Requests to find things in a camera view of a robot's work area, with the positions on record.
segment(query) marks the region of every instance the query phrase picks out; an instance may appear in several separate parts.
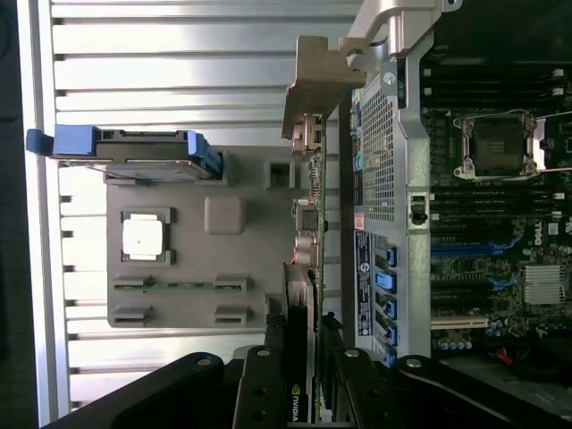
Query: circuit board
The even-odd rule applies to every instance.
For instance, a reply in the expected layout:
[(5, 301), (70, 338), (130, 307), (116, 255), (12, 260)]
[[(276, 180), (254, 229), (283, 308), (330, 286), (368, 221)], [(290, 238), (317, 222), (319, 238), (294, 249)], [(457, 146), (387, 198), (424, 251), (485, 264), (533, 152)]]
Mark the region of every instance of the circuit board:
[(569, 71), (425, 67), (434, 352), (570, 334)]

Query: ribbed metal panel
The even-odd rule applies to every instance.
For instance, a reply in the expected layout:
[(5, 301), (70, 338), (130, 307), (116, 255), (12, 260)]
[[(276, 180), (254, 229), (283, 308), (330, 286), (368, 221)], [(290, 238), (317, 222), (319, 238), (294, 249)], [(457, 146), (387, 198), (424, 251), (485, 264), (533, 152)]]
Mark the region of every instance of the ribbed metal panel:
[[(214, 145), (288, 144), (280, 131), (297, 36), (326, 36), (336, 46), (360, 3), (19, 0), (22, 79), (36, 84), (24, 90), (25, 127), (47, 133), (54, 122), (192, 129)], [(335, 115), (328, 143), (328, 153), (337, 154)], [(82, 168), (58, 172), (36, 161), (27, 159), (30, 245), (47, 246), (49, 225), (51, 252), (46, 259), (32, 251), (38, 376), (57, 370), (38, 379), (41, 424), (187, 353), (208, 350), (230, 359), (236, 348), (262, 341), (260, 332), (110, 328), (102, 177)], [(337, 188), (337, 162), (328, 170)], [(337, 223), (335, 192), (326, 204), (330, 222)], [(329, 232), (326, 310), (340, 306), (339, 240), (338, 231)], [(63, 273), (64, 265), (73, 272)]]

